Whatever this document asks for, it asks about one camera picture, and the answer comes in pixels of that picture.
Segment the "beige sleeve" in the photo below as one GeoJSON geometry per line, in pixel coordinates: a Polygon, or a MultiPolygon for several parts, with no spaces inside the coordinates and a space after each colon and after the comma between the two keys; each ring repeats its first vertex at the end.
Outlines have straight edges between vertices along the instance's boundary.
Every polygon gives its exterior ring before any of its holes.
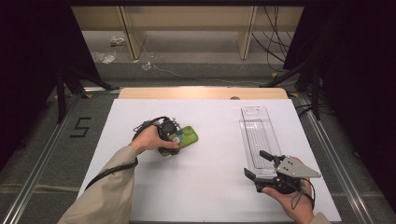
{"type": "Polygon", "coordinates": [[[330,221],[323,215],[323,213],[317,213],[314,219],[309,224],[330,224],[330,221]]]}
{"type": "MultiPolygon", "coordinates": [[[[131,146],[117,151],[103,171],[134,162],[131,146]]],[[[132,211],[134,168],[107,175],[91,185],[69,207],[58,223],[128,223],[132,211]]]]}

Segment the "transparent plastic container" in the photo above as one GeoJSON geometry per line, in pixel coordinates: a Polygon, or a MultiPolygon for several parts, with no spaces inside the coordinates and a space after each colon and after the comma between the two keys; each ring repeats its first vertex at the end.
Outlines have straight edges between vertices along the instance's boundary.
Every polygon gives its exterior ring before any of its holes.
{"type": "Polygon", "coordinates": [[[239,123],[249,171],[257,177],[276,176],[274,163],[260,156],[261,150],[274,156],[282,155],[267,109],[264,106],[242,107],[239,123]]]}

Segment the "table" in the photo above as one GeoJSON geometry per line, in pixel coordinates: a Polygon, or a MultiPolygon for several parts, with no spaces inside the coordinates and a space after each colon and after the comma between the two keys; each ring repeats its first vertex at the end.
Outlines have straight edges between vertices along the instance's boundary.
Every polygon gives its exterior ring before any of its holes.
{"type": "MultiPolygon", "coordinates": [[[[176,116],[181,126],[191,125],[200,140],[175,157],[163,158],[156,151],[139,155],[132,221],[290,221],[275,200],[257,193],[243,175],[247,163],[238,136],[240,107],[247,105],[267,106],[282,153],[319,171],[294,107],[281,89],[131,88],[122,90],[113,103],[80,194],[113,152],[131,138],[126,130],[144,118],[176,116]],[[241,100],[227,100],[235,96],[241,100]]],[[[318,195],[316,212],[340,221],[324,180],[312,182],[318,195]]]]}

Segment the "white paper sheet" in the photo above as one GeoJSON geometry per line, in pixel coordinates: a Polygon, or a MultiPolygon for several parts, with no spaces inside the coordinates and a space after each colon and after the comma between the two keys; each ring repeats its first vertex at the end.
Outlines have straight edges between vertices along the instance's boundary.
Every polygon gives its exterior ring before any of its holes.
{"type": "MultiPolygon", "coordinates": [[[[139,155],[135,169],[134,221],[290,221],[281,206],[257,193],[244,176],[248,167],[239,120],[242,106],[266,106],[281,152],[320,172],[290,100],[115,100],[79,195],[111,156],[130,143],[133,128],[160,116],[190,125],[199,141],[164,158],[156,150],[139,155]]],[[[322,178],[315,213],[341,221],[322,178]]]]}

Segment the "floor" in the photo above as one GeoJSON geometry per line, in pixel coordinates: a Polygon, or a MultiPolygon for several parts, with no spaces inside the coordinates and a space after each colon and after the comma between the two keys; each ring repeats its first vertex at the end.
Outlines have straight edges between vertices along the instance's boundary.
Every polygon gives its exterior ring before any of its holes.
{"type": "MultiPolygon", "coordinates": [[[[273,80],[283,74],[282,62],[267,52],[252,38],[246,60],[240,60],[236,39],[232,32],[148,32],[144,49],[138,60],[132,60],[124,46],[110,47],[113,36],[124,38],[122,32],[83,32],[86,42],[97,60],[96,66],[104,81],[114,86],[248,86],[273,80]],[[99,58],[115,56],[111,63],[99,58]]],[[[263,33],[254,34],[268,47],[269,40],[263,33]]],[[[293,33],[281,33],[282,42],[290,43],[293,33]]],[[[284,59],[278,44],[269,48],[284,59]]],[[[295,79],[288,79],[279,87],[294,93],[295,79]]],[[[83,81],[85,87],[96,87],[83,81]]],[[[309,103],[305,94],[290,97],[295,106],[309,103]]],[[[92,154],[106,122],[106,115],[117,92],[96,91],[84,97],[67,98],[69,114],[59,136],[57,101],[55,93],[48,100],[35,127],[26,136],[26,147],[17,150],[6,168],[0,173],[0,219],[18,200],[18,195],[31,178],[38,161],[43,166],[29,200],[20,207],[19,223],[54,223],[76,199],[79,186],[91,162],[92,154]],[[78,122],[90,127],[84,138],[72,138],[81,134],[75,130],[78,122]],[[44,160],[42,152],[48,152],[44,160]]],[[[321,95],[320,101],[326,104],[321,95]]],[[[304,110],[296,108],[297,113],[304,110]]],[[[321,121],[316,122],[308,112],[301,116],[305,134],[313,149],[319,167],[328,185],[343,223],[396,223],[396,215],[373,182],[358,157],[352,154],[353,146],[347,139],[337,117],[327,106],[320,108],[321,121]],[[320,138],[325,132],[328,138],[320,138]],[[329,159],[329,153],[340,157],[341,172],[334,169],[337,161],[329,159]],[[347,177],[344,185],[340,178],[347,177]],[[350,194],[346,189],[355,190],[350,194]],[[363,206],[355,206],[361,199],[363,206]]]]}

